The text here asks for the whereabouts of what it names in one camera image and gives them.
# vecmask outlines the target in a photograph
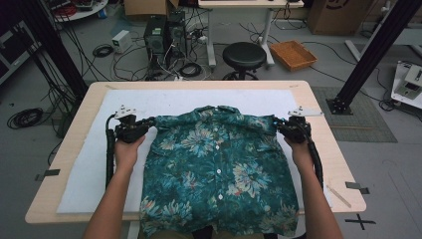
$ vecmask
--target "white paper sheet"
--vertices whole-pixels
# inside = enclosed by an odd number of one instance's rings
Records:
[[[135,108],[137,120],[156,116],[178,116],[205,106],[230,106],[239,109],[244,115],[275,115],[280,119],[287,118],[288,111],[298,107],[292,93],[284,90],[108,91],[72,168],[58,213],[90,213],[96,210],[105,192],[106,183],[106,119],[121,105]],[[112,119],[109,128],[114,128],[117,124],[118,121]],[[138,150],[138,161],[130,180],[125,212],[139,211],[143,167],[155,135],[156,129],[152,127],[146,135],[147,140]],[[292,151],[279,133],[278,140],[288,158],[300,208],[303,208],[301,181],[292,161]]]

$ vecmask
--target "black stool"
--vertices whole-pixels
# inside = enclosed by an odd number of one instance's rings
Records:
[[[254,74],[247,71],[256,73],[256,70],[267,61],[267,53],[257,44],[239,42],[224,49],[223,60],[235,69],[235,72],[224,76],[223,80],[245,80],[246,75],[258,80]]]

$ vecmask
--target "round stool seat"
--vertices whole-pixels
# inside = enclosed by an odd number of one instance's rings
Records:
[[[239,42],[233,43],[223,51],[223,60],[236,70],[256,70],[267,61],[267,54],[261,46]]]

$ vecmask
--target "white desk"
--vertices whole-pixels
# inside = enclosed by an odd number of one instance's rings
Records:
[[[218,23],[237,22],[265,23],[263,36],[259,38],[261,47],[267,53],[268,66],[274,66],[274,60],[271,56],[270,49],[267,45],[268,35],[270,33],[271,21],[273,19],[274,9],[286,8],[287,0],[246,0],[246,1],[209,1],[198,0],[201,8],[209,9],[208,11],[208,39],[207,53],[208,65],[214,68],[217,64],[215,61],[214,45],[213,45],[213,25]],[[302,1],[290,3],[290,8],[303,7]]]

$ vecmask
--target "person's left hand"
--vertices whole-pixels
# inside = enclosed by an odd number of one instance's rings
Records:
[[[114,155],[116,172],[123,170],[126,173],[131,173],[133,171],[133,167],[137,161],[137,148],[143,143],[144,140],[145,135],[133,143],[126,143],[122,140],[118,140],[115,143]]]

